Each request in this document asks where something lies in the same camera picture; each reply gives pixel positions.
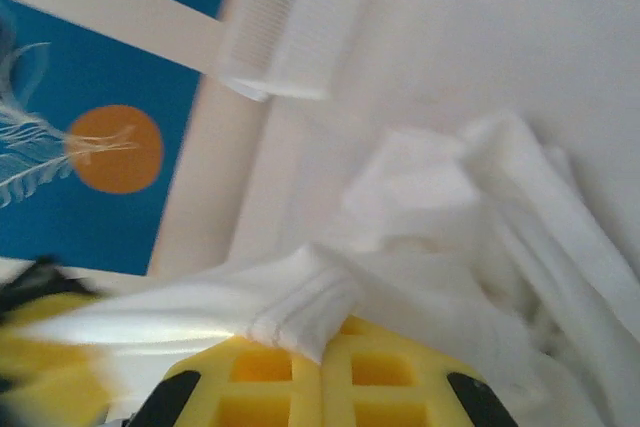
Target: white plastic comb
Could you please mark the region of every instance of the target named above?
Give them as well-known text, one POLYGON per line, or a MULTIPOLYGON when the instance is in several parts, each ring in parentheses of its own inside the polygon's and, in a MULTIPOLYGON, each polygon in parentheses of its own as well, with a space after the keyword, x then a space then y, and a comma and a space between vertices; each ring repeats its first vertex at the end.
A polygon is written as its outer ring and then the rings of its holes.
POLYGON ((363 0, 233 0, 221 80, 254 100, 322 99, 363 0))

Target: black plastic part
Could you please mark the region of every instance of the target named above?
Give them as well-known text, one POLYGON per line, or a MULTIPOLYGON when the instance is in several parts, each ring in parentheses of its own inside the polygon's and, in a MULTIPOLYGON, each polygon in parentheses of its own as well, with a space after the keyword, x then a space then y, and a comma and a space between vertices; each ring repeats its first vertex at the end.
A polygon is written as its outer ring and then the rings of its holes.
POLYGON ((24 422, 17 419, 15 415, 11 413, 6 405, 0 402, 0 425, 2 427, 27 427, 24 422))
POLYGON ((173 427, 200 377, 199 372, 186 370, 160 382, 128 427, 173 427))
POLYGON ((518 427, 487 384, 460 373, 447 379, 475 427, 518 427))
POLYGON ((0 377, 0 394, 10 391, 15 386, 16 383, 13 380, 7 379, 6 377, 0 377))
POLYGON ((13 281, 0 287, 0 322, 7 313, 49 295, 75 293, 95 297, 99 292, 62 273, 53 257, 41 257, 13 281))

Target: white surface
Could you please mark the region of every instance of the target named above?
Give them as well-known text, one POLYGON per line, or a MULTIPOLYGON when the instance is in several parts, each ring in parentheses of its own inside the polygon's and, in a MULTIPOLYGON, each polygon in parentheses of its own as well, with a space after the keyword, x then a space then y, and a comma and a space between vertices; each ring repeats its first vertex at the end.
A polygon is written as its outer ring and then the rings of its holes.
POLYGON ((234 252, 309 238, 382 126, 452 132, 508 106, 568 150, 640 272, 637 25, 640 0, 373 0, 334 99, 273 106, 234 252))
MULTIPOLYGON (((18 0, 204 73, 222 24, 172 0, 18 0)), ((170 192, 156 275, 217 265, 227 256, 265 106, 203 77, 170 192)))

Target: orange circle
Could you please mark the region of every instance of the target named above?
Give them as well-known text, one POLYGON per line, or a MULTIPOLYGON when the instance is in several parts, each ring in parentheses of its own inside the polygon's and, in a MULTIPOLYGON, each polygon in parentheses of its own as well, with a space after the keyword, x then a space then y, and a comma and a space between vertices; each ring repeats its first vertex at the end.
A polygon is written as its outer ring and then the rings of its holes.
POLYGON ((155 182, 164 158, 162 134, 135 107, 108 105, 78 117, 66 142, 82 182, 109 194, 131 194, 155 182))

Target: white cloth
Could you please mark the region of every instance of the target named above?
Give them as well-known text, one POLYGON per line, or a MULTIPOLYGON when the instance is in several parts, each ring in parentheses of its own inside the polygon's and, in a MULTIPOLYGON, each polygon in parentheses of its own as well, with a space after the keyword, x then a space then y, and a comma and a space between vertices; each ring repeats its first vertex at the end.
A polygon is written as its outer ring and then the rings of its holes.
POLYGON ((515 115, 389 133, 324 242, 362 315, 475 366, 520 425, 637 425, 640 285, 515 115))
POLYGON ((566 155, 509 113, 456 137, 390 133, 324 236, 293 254, 29 332, 137 352, 116 364, 151 372, 130 383, 142 400, 171 362, 233 333, 320 361, 359 292, 360 315, 474 366, 521 427, 637 425, 640 286, 566 155))

